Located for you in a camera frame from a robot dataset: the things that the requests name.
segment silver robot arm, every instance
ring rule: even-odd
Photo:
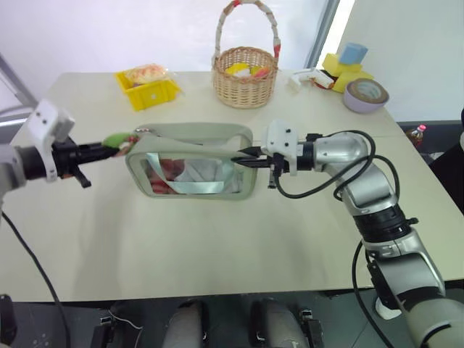
[[[281,120],[266,128],[260,150],[268,155],[270,187],[277,184],[281,193],[278,177],[282,172],[296,175],[298,170],[314,170],[334,178],[361,161],[338,178],[336,183],[340,186],[358,173],[366,163],[361,159],[369,155],[364,138],[356,133],[308,135],[307,141],[298,142],[296,129]],[[250,167],[266,166],[262,160],[244,161]],[[368,269],[379,298],[390,309],[402,311],[415,345],[463,347],[464,304],[445,297],[442,277],[417,231],[411,227],[417,219],[406,219],[384,173],[370,164],[340,194],[373,259]]]

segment plastic food container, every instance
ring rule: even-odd
[[[125,73],[126,71],[117,72],[115,77],[135,111],[171,101],[181,90],[173,80],[160,80],[133,87]]]

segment woven basket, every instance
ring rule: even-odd
[[[274,57],[253,47],[237,47],[220,54],[220,37],[225,18],[240,4],[255,4],[268,17],[274,33]],[[265,105],[274,90],[277,76],[278,55],[281,50],[281,40],[277,33],[277,22],[269,7],[259,0],[232,1],[220,16],[216,29],[215,55],[212,58],[213,86],[217,97],[231,107],[251,109]],[[261,78],[240,78],[225,72],[225,69],[235,63],[248,63],[250,67],[269,67],[270,72]]]

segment floor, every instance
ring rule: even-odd
[[[464,302],[464,290],[449,289],[448,296]],[[374,290],[362,291],[362,298],[370,309],[375,299]],[[242,294],[202,297],[210,314],[210,347],[245,348],[248,341],[249,307],[254,300],[272,297],[285,303],[291,310],[307,307],[315,319],[323,326],[323,340],[326,348],[383,347],[381,341],[368,324],[353,294],[327,297],[318,292],[292,292],[278,294]],[[118,302],[114,307],[116,315],[132,320],[143,326],[138,348],[161,347],[166,325],[177,306],[187,299],[145,299]],[[19,331],[12,348],[63,347],[63,330],[57,310],[50,304],[15,303],[15,314]],[[107,310],[83,307],[66,307],[70,321],[72,347],[89,348],[94,326],[100,318],[109,316]],[[395,347],[413,347],[403,316],[393,320],[376,322]],[[119,323],[115,340],[108,347],[134,347],[138,331],[128,324]]]

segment tape roll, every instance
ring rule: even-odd
[[[370,104],[385,104],[389,94],[382,85],[374,80],[358,78],[348,85],[348,92],[356,99]]]

